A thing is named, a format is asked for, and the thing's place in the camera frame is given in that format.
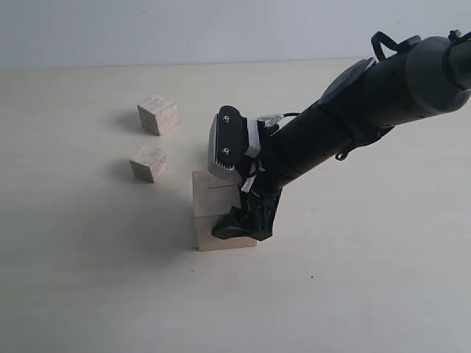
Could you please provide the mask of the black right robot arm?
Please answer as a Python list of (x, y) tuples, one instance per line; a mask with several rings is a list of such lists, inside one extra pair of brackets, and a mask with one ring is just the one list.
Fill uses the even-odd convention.
[(272, 235), (282, 189), (324, 161), (344, 160), (396, 126), (461, 109), (470, 99), (470, 36), (371, 39), (374, 57), (342, 72), (300, 113), (246, 118), (219, 109), (210, 128), (208, 169), (238, 174), (240, 204), (212, 228), (218, 239)]

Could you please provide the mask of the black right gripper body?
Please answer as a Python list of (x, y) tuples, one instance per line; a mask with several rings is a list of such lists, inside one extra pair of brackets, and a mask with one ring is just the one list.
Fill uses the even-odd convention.
[(342, 128), (333, 121), (289, 121), (267, 127), (246, 122), (239, 171), (242, 221), (272, 221), (281, 190), (342, 149)]

